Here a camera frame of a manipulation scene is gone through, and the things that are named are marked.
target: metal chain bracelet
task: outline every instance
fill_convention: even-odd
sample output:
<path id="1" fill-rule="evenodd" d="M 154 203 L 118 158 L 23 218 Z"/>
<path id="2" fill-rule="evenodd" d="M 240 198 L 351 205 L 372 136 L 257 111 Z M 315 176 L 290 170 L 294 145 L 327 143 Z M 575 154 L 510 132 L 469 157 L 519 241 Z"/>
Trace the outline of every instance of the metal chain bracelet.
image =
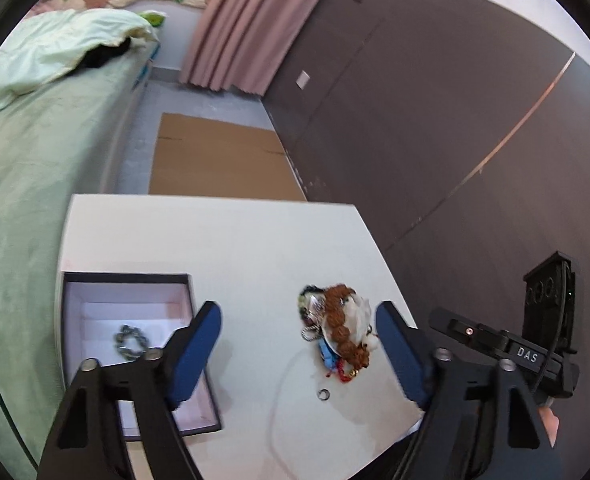
<path id="1" fill-rule="evenodd" d="M 137 342 L 140 350 L 133 350 L 126 346 L 126 340 L 129 338 Z M 136 326 L 122 325 L 120 331 L 115 334 L 115 350 L 127 361 L 134 361 L 141 357 L 149 347 L 148 338 Z"/>

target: green bedsheet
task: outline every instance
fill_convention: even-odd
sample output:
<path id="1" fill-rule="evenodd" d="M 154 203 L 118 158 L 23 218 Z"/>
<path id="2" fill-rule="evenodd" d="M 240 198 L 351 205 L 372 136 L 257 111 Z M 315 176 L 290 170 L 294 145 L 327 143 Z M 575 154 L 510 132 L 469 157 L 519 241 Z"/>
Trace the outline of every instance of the green bedsheet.
<path id="1" fill-rule="evenodd" d="M 99 190 L 120 111 L 155 45 L 0 111 L 0 392 L 37 462 L 64 391 L 54 303 L 68 203 Z M 36 476 L 1 408 L 0 460 L 16 480 Z"/>

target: jewelry pile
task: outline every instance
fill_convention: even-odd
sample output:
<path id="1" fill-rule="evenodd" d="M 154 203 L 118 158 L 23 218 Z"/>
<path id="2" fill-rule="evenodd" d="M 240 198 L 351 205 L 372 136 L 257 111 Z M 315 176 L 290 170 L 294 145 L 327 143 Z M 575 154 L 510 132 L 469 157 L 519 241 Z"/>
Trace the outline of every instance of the jewelry pile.
<path id="1" fill-rule="evenodd" d="M 307 286 L 297 301 L 304 323 L 301 336 L 316 341 L 329 372 L 347 383 L 370 364 L 370 353 L 379 346 L 370 319 L 368 300 L 357 296 L 346 285 L 329 288 Z"/>

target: white bed frame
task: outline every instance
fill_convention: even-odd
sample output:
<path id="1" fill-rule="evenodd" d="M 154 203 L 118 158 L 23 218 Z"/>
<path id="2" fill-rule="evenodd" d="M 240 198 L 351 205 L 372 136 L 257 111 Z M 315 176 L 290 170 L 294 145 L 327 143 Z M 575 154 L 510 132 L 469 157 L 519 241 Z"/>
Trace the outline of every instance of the white bed frame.
<path id="1" fill-rule="evenodd" d="M 124 149 L 126 148 L 128 135 L 130 134 L 137 108 L 139 107 L 152 73 L 153 59 L 148 59 L 145 67 L 147 69 L 146 73 L 130 93 L 130 98 L 124 108 L 123 114 L 117 122 L 115 134 L 112 136 L 110 146 L 108 147 L 107 161 L 100 180 L 99 193 L 113 193 L 117 187 L 117 179 L 124 158 Z"/>

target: light switch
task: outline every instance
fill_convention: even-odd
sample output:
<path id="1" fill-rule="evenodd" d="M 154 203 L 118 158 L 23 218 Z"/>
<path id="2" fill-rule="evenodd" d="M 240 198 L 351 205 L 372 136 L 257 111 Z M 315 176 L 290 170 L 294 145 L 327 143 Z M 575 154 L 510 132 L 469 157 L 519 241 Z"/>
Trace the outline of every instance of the light switch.
<path id="1" fill-rule="evenodd" d="M 297 86 L 303 90 L 304 86 L 306 86 L 309 81 L 310 76 L 302 70 L 301 74 L 299 74 L 299 77 L 297 78 Z"/>

